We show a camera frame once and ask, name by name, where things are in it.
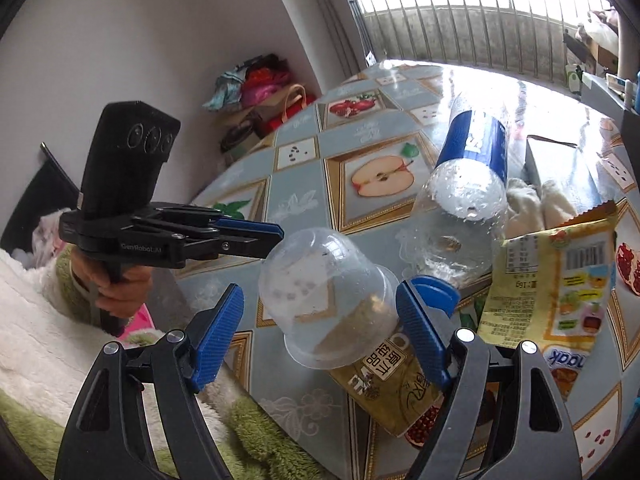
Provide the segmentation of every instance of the metal window bars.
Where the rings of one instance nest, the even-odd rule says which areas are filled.
[[[566,84],[562,34],[607,0],[357,0],[378,60],[457,62]]]

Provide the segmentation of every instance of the barcode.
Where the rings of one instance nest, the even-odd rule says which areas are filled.
[[[604,243],[566,252],[566,270],[581,269],[604,263]]]

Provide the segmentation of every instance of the human hand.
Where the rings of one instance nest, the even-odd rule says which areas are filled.
[[[85,286],[94,282],[100,297],[95,306],[116,317],[129,318],[135,315],[151,290],[151,267],[129,267],[119,283],[111,283],[104,265],[92,260],[74,247],[71,251],[71,269]]]

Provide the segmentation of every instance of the bag handle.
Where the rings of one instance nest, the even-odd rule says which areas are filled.
[[[287,108],[289,108],[289,98],[294,92],[302,92],[302,109],[306,108],[306,90],[301,84],[295,83],[289,87],[287,96],[284,98],[284,109],[282,110],[282,123],[286,123],[289,120],[287,116]]]

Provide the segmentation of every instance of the white wall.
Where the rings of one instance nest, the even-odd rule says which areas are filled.
[[[322,92],[338,86],[358,71],[355,63],[353,61],[350,63],[350,60],[346,59],[349,54],[345,53],[343,48],[337,44],[335,37],[337,32],[330,17],[323,15],[321,2],[318,0],[282,0],[282,2],[296,27],[298,37],[305,48]],[[364,54],[361,52],[360,37],[347,0],[332,0],[332,4],[340,15],[342,28],[351,35],[351,37],[344,39],[349,41],[356,38],[355,46],[358,60],[355,62],[361,62],[360,68],[364,68]]]
[[[76,184],[107,102],[140,99],[182,121],[157,200],[187,201],[220,170],[200,105],[257,54],[318,81],[281,0],[27,0],[0,40],[0,230],[47,143]]]

